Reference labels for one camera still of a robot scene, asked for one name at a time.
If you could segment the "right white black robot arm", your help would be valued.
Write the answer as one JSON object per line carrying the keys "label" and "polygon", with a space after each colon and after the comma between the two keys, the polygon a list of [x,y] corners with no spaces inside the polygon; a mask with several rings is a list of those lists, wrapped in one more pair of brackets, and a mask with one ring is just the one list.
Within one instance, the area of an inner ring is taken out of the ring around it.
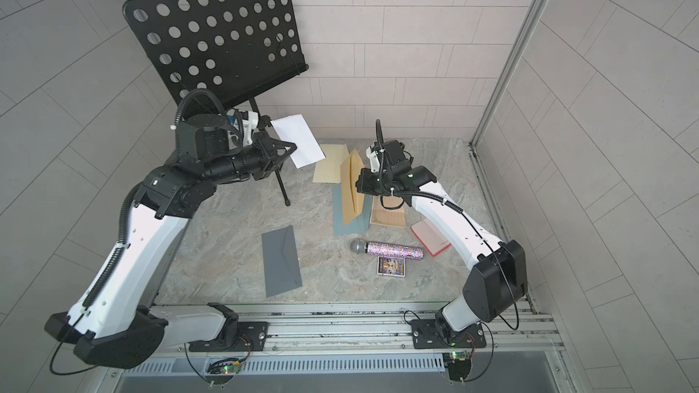
{"label": "right white black robot arm", "polygon": [[358,191],[400,198],[435,225],[469,269],[462,294],[436,314],[435,327],[444,340],[476,323],[493,321],[528,293],[524,248],[491,234],[451,200],[431,171],[413,167],[405,145],[383,138],[380,120],[367,156],[371,166],[360,171]]}

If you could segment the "black perforated music stand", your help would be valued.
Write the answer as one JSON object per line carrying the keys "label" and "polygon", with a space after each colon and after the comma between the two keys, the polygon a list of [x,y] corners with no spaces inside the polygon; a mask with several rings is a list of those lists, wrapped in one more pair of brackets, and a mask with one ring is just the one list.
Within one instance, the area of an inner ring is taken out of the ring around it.
{"label": "black perforated music stand", "polygon": [[177,108],[207,89],[244,111],[308,68],[292,0],[129,0],[123,14]]}

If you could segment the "left circuit board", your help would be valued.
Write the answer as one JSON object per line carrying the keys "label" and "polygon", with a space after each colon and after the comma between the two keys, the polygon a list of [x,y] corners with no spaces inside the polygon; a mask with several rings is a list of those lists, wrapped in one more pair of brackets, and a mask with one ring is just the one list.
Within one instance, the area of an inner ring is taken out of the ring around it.
{"label": "left circuit board", "polygon": [[214,385],[225,385],[240,373],[245,362],[238,358],[225,358],[211,363],[206,375]]}

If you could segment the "purple glitter microphone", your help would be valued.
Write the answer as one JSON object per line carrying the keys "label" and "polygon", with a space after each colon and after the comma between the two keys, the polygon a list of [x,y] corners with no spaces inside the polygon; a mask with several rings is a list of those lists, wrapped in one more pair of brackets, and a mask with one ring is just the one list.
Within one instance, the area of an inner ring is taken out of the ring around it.
{"label": "purple glitter microphone", "polygon": [[384,258],[403,258],[422,260],[424,252],[420,247],[407,247],[391,243],[366,241],[359,238],[351,241],[351,250],[357,254],[366,254]]}

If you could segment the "aluminium mounting rail frame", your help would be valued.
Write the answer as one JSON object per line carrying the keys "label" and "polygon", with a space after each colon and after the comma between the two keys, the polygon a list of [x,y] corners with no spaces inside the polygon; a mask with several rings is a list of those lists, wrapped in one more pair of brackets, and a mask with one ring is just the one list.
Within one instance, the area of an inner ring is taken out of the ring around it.
{"label": "aluminium mounting rail frame", "polygon": [[[263,356],[413,353],[409,321],[432,319],[440,307],[439,302],[414,301],[230,305],[242,322],[268,323]],[[160,354],[211,340],[222,323],[220,311],[208,306],[156,305],[150,311],[169,322]],[[491,322],[484,336],[500,352],[564,349],[553,317],[534,313],[527,301]]]}

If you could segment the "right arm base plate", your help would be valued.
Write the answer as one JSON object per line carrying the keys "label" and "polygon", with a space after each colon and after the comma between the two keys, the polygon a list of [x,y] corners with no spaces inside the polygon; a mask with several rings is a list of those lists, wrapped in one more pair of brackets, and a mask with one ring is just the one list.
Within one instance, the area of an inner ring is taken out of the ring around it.
{"label": "right arm base plate", "polygon": [[441,338],[435,319],[412,319],[411,326],[413,346],[415,349],[484,349],[487,340],[482,326],[473,324],[458,332],[454,337]]}

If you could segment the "cream yellow envelope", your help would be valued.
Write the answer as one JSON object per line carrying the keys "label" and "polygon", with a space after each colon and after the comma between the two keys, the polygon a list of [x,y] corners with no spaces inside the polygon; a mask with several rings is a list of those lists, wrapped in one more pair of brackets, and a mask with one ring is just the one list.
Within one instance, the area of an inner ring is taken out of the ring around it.
{"label": "cream yellow envelope", "polygon": [[346,144],[322,144],[320,146],[325,158],[315,164],[313,183],[340,184],[340,167],[348,158]]}

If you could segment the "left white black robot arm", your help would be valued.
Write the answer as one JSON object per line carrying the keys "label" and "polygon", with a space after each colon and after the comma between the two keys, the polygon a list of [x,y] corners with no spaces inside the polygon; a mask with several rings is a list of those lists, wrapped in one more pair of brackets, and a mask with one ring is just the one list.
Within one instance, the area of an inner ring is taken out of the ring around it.
{"label": "left white black robot arm", "polygon": [[295,152],[294,143],[269,135],[270,124],[267,116],[224,107],[207,89],[181,100],[171,125],[175,151],[129,190],[110,256],[80,300],[45,325],[86,369],[132,369],[177,344],[252,349],[237,313],[223,304],[178,315],[152,313],[141,300],[173,242],[219,186],[277,174]]}

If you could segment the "right circuit board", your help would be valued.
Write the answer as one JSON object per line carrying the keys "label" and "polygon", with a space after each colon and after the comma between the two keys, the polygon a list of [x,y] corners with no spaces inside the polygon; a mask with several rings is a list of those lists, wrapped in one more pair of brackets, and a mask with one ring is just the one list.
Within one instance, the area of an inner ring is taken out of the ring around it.
{"label": "right circuit board", "polygon": [[471,375],[471,359],[465,352],[446,352],[442,354],[444,369],[451,382],[465,383]]}

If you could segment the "blue bordered white letter paper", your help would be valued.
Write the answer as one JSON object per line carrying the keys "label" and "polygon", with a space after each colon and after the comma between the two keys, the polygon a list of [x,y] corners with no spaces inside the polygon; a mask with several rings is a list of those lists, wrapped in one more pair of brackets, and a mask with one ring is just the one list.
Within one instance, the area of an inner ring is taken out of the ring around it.
{"label": "blue bordered white letter paper", "polygon": [[293,143],[297,147],[291,154],[296,168],[307,167],[324,160],[325,154],[302,115],[272,120],[271,125],[280,140]]}

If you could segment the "dark grey envelope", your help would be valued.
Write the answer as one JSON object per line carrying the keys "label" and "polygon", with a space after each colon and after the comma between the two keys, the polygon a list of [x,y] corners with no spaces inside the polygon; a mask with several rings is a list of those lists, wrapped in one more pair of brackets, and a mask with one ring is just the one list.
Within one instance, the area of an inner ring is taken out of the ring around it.
{"label": "dark grey envelope", "polygon": [[261,235],[266,297],[272,298],[302,287],[302,276],[293,226]]}

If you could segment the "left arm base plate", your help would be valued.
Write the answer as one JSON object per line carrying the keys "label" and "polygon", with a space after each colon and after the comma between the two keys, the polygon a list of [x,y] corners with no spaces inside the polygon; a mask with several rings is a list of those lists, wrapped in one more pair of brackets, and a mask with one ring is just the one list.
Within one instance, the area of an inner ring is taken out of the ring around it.
{"label": "left arm base plate", "polygon": [[189,343],[190,352],[262,351],[269,332],[269,322],[227,322],[212,340]]}

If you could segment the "circuit board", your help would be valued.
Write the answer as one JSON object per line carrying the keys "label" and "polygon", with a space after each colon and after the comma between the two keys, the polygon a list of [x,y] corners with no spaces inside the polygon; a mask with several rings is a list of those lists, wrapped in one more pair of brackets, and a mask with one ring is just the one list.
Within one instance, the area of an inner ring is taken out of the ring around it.
{"label": "circuit board", "polygon": [[465,383],[471,375],[471,359],[465,352],[446,352],[442,354],[444,369],[451,382]]}
{"label": "circuit board", "polygon": [[245,362],[238,358],[225,358],[211,363],[206,375],[214,385],[225,385],[240,373]]}

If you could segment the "pink white letter paper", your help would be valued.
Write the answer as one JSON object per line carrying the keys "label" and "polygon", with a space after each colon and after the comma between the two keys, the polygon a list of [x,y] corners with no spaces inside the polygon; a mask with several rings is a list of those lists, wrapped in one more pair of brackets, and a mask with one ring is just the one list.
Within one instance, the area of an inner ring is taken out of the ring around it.
{"label": "pink white letter paper", "polygon": [[411,232],[434,258],[451,247],[447,238],[427,219],[412,225]]}

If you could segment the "tan kraft envelope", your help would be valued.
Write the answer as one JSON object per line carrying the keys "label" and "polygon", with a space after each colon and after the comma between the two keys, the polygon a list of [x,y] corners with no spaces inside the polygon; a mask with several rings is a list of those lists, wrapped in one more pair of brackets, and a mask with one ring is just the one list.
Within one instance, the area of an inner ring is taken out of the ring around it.
{"label": "tan kraft envelope", "polygon": [[364,163],[357,149],[349,154],[340,167],[341,210],[344,225],[355,220],[363,210],[364,194],[360,194],[356,189],[356,182],[362,168],[364,168]]}

